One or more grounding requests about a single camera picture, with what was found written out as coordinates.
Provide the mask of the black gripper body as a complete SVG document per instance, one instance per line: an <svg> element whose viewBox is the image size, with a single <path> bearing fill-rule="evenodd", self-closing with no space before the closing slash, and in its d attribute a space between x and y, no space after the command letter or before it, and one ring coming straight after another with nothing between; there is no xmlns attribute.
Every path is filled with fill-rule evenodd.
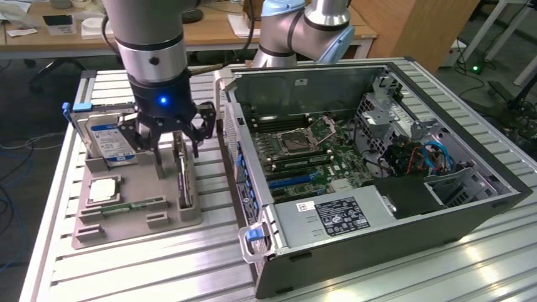
<svg viewBox="0 0 537 302"><path fill-rule="evenodd" d="M128 74L134 103L144 115L192 122L197 109L192 100L189 78L186 69L177 77L164 82L140 82Z"/></svg>

